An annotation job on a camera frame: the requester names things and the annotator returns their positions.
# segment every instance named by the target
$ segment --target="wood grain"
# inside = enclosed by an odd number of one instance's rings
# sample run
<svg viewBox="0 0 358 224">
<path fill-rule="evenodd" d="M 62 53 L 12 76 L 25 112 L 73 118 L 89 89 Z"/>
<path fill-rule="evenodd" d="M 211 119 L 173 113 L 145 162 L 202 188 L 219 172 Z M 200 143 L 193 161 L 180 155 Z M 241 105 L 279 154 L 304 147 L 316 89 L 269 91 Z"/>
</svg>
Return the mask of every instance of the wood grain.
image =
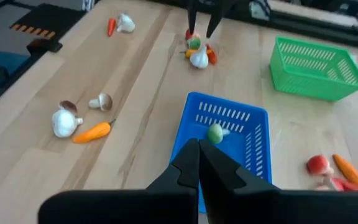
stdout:
<svg viewBox="0 0 358 224">
<path fill-rule="evenodd" d="M 273 5 L 282 11 L 296 7 Z M 354 22 L 300 10 L 349 26 Z M 122 11 L 129 12 L 136 30 L 107 37 L 109 17 Z M 208 22 L 208 15 L 198 14 L 196 30 L 204 34 Z M 358 92 L 326 102 L 277 92 L 270 77 L 276 36 L 333 43 L 223 19 L 208 40 L 219 62 L 198 70 L 180 53 L 187 25 L 183 9 L 101 1 L 61 39 L 57 54 L 46 53 L 0 98 L 0 223 L 35 223 L 39 205 L 62 190 L 148 186 L 168 165 L 191 91 L 268 111 L 278 187 L 310 189 L 321 181 L 305 169 L 315 154 L 338 153 L 358 168 Z M 358 64 L 358 49 L 347 48 Z M 111 111 L 88 108 L 101 92 L 113 97 Z M 82 145 L 56 138 L 51 116 L 61 100 L 76 103 L 84 118 L 76 133 L 117 118 L 109 136 Z"/>
</svg>

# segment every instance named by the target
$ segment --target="wooden table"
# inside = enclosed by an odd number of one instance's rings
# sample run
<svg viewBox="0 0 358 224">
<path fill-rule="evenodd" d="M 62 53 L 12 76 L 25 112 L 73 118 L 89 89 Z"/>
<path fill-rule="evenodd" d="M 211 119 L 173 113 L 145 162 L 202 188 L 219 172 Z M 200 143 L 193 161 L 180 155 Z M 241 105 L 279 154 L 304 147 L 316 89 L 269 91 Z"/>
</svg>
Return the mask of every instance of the wooden table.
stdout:
<svg viewBox="0 0 358 224">
<path fill-rule="evenodd" d="M 135 32 L 108 38 L 108 18 L 123 10 L 135 21 Z M 197 31 L 204 34 L 208 22 L 209 16 L 199 14 Z M 219 63 L 197 70 L 180 53 L 186 49 L 186 28 L 183 9 L 101 1 L 64 36 L 59 53 L 46 53 L 0 98 L 0 223 L 35 223 L 39 205 L 62 190 L 148 186 L 168 165 L 191 91 L 268 111 L 278 187 L 315 186 L 318 179 L 305 170 L 305 161 L 315 154 L 338 153 L 358 168 L 358 92 L 330 103 L 272 87 L 268 64 L 276 35 L 310 38 L 224 19 L 210 39 Z M 358 63 L 358 49 L 350 50 Z M 100 92 L 113 96 L 111 111 L 88 108 Z M 117 118 L 112 133 L 84 145 L 56 138 L 51 116 L 61 100 L 75 102 L 84 117 L 78 131 Z"/>
</svg>

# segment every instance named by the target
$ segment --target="green basket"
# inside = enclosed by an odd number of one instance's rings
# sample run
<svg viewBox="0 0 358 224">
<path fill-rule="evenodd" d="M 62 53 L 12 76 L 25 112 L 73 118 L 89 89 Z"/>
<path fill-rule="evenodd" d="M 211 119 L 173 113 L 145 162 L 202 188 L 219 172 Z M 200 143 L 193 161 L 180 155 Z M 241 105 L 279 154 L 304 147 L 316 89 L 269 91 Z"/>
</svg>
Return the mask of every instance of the green basket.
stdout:
<svg viewBox="0 0 358 224">
<path fill-rule="evenodd" d="M 358 90 L 358 67 L 339 47 L 277 37 L 270 68 L 279 91 L 335 101 Z"/>
</svg>

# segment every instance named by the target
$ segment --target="gray floor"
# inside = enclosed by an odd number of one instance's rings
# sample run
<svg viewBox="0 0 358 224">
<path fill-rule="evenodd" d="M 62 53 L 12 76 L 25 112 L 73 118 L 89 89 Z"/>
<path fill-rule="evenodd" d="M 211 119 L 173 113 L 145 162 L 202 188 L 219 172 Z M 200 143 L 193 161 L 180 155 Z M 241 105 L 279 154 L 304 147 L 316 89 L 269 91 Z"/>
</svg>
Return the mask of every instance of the gray floor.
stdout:
<svg viewBox="0 0 358 224">
<path fill-rule="evenodd" d="M 32 6 L 49 3 L 76 10 L 80 10 L 82 6 L 82 0 L 21 0 L 20 2 Z M 22 55 L 29 54 L 25 47 L 31 40 L 36 38 L 36 35 L 9 29 L 10 25 L 28 12 L 28 9 L 10 5 L 5 5 L 0 8 L 0 51 Z"/>
</svg>

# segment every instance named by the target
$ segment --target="white garlic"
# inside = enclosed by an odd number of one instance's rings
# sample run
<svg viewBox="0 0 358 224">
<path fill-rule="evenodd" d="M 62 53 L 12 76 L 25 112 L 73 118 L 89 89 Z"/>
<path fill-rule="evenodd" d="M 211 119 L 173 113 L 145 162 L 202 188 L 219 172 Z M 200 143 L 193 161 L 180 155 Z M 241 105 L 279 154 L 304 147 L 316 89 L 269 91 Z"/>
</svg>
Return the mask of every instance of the white garlic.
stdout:
<svg viewBox="0 0 358 224">
<path fill-rule="evenodd" d="M 63 108 L 56 111 L 52 116 L 53 133 L 59 138 L 71 136 L 77 126 L 82 123 L 82 118 L 76 118 L 71 111 Z"/>
<path fill-rule="evenodd" d="M 202 46 L 197 52 L 190 56 L 190 62 L 197 68 L 206 68 L 208 66 L 208 55 L 206 54 L 206 46 Z"/>
<path fill-rule="evenodd" d="M 132 19 L 125 13 L 119 15 L 117 23 L 118 32 L 132 32 L 135 29 L 135 23 Z"/>
</svg>

